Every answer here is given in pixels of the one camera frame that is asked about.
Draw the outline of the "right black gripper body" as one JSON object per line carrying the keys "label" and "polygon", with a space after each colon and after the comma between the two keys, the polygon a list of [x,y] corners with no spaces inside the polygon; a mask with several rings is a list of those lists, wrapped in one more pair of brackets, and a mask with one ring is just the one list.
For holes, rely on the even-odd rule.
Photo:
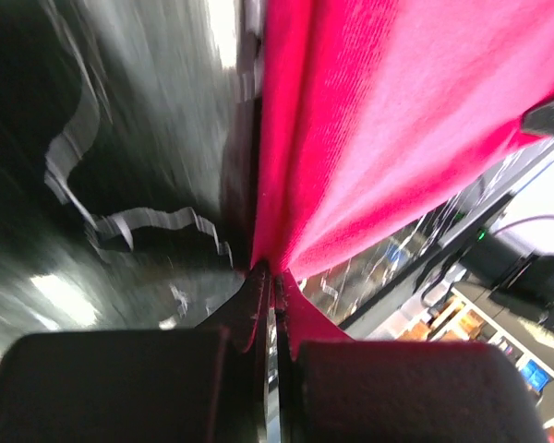
{"label": "right black gripper body", "polygon": [[554,96],[530,108],[523,116],[521,129],[526,134],[554,137]]}

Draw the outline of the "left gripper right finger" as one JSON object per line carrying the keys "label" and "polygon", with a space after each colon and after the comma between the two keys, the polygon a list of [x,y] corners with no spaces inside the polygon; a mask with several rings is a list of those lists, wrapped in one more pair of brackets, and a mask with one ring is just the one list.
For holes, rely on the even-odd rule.
{"label": "left gripper right finger", "polygon": [[274,282],[284,442],[543,442],[513,364],[468,341],[356,341]]}

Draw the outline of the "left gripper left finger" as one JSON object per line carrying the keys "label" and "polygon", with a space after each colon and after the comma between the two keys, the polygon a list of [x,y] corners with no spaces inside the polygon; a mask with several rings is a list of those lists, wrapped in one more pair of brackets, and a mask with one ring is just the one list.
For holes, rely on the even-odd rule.
{"label": "left gripper left finger", "polygon": [[271,275],[193,329],[32,334],[0,363],[0,442],[263,442]]}

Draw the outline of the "magenta pink t shirt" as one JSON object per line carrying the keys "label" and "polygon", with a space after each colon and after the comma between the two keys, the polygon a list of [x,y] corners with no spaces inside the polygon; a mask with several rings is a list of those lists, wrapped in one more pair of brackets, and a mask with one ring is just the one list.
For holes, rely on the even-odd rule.
{"label": "magenta pink t shirt", "polygon": [[270,1],[254,261],[305,278],[534,142],[554,1]]}

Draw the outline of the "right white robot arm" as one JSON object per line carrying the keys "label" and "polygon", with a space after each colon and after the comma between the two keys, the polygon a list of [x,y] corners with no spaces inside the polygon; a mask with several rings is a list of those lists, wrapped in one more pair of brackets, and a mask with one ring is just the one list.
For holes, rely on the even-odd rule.
{"label": "right white robot arm", "polygon": [[460,263],[490,290],[493,303],[554,334],[554,213],[483,233]]}

